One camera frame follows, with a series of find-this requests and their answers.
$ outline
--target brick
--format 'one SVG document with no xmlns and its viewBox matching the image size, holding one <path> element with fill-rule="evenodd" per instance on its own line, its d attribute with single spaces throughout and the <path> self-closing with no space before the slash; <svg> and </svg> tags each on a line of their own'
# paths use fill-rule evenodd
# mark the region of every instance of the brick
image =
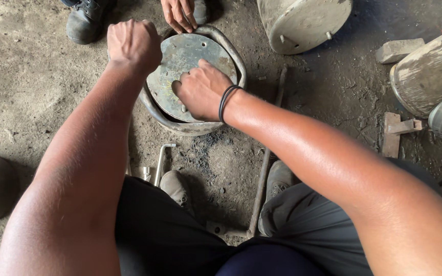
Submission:
<svg viewBox="0 0 442 276">
<path fill-rule="evenodd" d="M 422 38 L 388 41 L 376 51 L 376 60 L 381 64 L 398 62 L 424 45 Z"/>
</svg>

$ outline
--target hand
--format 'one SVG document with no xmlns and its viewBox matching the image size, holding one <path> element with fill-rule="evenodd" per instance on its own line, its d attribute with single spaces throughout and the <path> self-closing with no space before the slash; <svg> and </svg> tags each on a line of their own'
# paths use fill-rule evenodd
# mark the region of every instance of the hand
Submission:
<svg viewBox="0 0 442 276">
<path fill-rule="evenodd" d="M 224 91 L 233 83 L 230 78 L 212 66 L 207 60 L 199 60 L 199 68 L 182 73 L 180 81 L 172 82 L 171 88 L 180 101 L 197 120 L 219 121 L 218 108 Z M 231 92 L 230 98 L 240 91 Z"/>
<path fill-rule="evenodd" d="M 149 75 L 161 63 L 161 40 L 154 24 L 147 20 L 111 24 L 107 32 L 110 62 L 132 64 Z"/>
<path fill-rule="evenodd" d="M 182 27 L 187 32 L 193 31 L 192 26 L 197 29 L 197 22 L 193 17 L 193 0 L 161 0 L 161 6 L 164 18 L 177 33 L 182 33 Z"/>
</svg>

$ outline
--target person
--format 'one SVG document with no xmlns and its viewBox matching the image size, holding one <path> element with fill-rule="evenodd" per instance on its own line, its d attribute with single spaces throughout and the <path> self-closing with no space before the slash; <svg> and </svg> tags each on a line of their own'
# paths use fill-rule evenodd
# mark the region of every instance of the person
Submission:
<svg viewBox="0 0 442 276">
<path fill-rule="evenodd" d="M 231 247 L 207 232 L 179 172 L 161 189 L 124 177 L 132 109 L 162 60 L 160 40 L 148 21 L 108 28 L 110 61 L 11 214 L 0 276 L 442 275 L 442 198 L 430 175 L 239 88 L 224 121 L 281 160 L 261 212 L 268 237 Z M 200 60 L 172 89 L 194 118 L 217 121 L 230 85 Z"/>
<path fill-rule="evenodd" d="M 77 44 L 90 44 L 102 31 L 105 16 L 111 12 L 117 0 L 61 0 L 72 7 L 66 23 L 66 34 Z M 167 23 L 177 32 L 183 29 L 191 33 L 197 24 L 209 21 L 205 0 L 161 0 Z"/>
</svg>

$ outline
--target rusty metal plate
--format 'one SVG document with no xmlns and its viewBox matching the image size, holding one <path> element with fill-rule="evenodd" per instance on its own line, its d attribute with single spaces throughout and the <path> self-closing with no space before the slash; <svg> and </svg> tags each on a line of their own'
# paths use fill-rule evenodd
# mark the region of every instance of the rusty metal plate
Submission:
<svg viewBox="0 0 442 276">
<path fill-rule="evenodd" d="M 182 105 L 171 89 L 171 83 L 180 79 L 182 72 L 198 67 L 199 59 L 209 61 L 231 81 L 237 83 L 235 64 L 221 45 L 203 35 L 185 33 L 171 36 L 161 44 L 163 59 L 156 71 L 146 79 L 151 96 L 168 115 L 189 123 L 201 122 L 190 112 L 182 112 Z"/>
</svg>

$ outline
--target sneaker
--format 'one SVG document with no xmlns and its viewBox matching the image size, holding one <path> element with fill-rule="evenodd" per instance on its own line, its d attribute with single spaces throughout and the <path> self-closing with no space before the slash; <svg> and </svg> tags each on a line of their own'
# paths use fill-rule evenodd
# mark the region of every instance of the sneaker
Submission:
<svg viewBox="0 0 442 276">
<path fill-rule="evenodd" d="M 197 24 L 206 24 L 209 21 L 209 10 L 205 0 L 195 0 L 193 2 L 193 17 Z"/>
<path fill-rule="evenodd" d="M 94 42 L 102 30 L 102 22 L 116 0 L 82 0 L 73 6 L 66 24 L 66 34 L 75 43 Z"/>
<path fill-rule="evenodd" d="M 293 181 L 293 172 L 281 160 L 275 161 L 267 177 L 265 204 L 272 198 L 275 198 L 276 195 L 280 194 L 285 189 L 294 185 L 295 182 Z M 260 212 L 260 216 L 258 218 L 258 230 L 263 235 L 267 236 L 262 225 L 261 217 L 262 212 Z"/>
<path fill-rule="evenodd" d="M 191 201 L 189 198 L 189 188 L 185 185 L 184 178 L 177 170 L 171 170 L 165 173 L 160 182 L 160 189 L 166 192 L 171 199 L 187 210 L 190 214 L 193 214 Z"/>
</svg>

